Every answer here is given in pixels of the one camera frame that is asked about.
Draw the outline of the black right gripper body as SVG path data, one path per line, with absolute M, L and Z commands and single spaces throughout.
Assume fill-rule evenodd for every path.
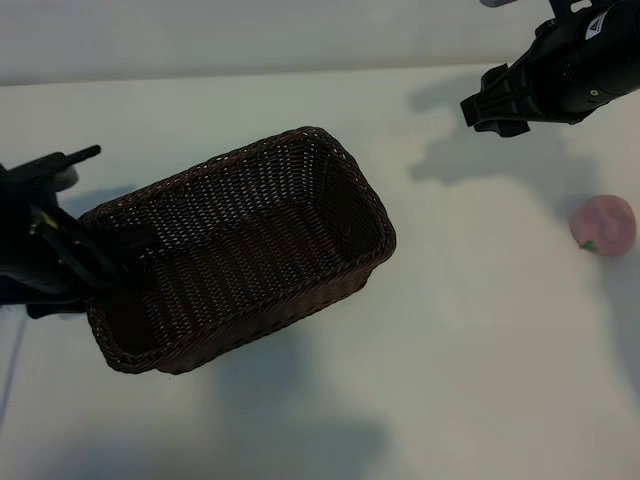
M 515 137 L 530 131 L 530 122 L 546 119 L 546 107 L 534 86 L 539 44 L 511 66 L 502 64 L 481 77 L 480 91 L 460 103 L 468 127 L 476 132 L 494 132 Z

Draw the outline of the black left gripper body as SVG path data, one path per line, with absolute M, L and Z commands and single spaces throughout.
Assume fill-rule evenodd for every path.
M 90 228 L 60 207 L 27 200 L 24 284 L 34 291 L 28 310 L 74 306 L 113 287 L 117 270 L 105 231 Z

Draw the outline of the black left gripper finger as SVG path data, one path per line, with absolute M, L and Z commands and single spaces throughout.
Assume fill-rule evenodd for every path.
M 160 237 L 152 226 L 120 226 L 113 229 L 112 260 L 117 270 L 113 287 L 142 290 L 148 280 L 148 264 L 160 247 Z

